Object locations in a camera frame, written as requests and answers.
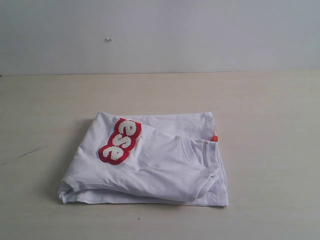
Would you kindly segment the white t-shirt red lettering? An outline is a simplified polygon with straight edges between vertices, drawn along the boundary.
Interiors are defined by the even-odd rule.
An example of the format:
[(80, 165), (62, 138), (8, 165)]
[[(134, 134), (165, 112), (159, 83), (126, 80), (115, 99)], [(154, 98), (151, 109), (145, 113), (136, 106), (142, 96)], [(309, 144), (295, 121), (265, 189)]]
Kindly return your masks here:
[(99, 112), (63, 177), (73, 191), (113, 190), (182, 202), (224, 187), (209, 112), (122, 117)]

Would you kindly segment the orange neck label tag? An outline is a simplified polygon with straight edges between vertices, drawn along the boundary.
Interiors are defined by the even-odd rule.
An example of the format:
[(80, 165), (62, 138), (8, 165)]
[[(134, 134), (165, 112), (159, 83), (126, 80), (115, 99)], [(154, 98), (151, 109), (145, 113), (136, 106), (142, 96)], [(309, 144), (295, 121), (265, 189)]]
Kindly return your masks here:
[(212, 142), (218, 142), (219, 141), (219, 138), (217, 135), (214, 135), (212, 138), (211, 138), (211, 141)]

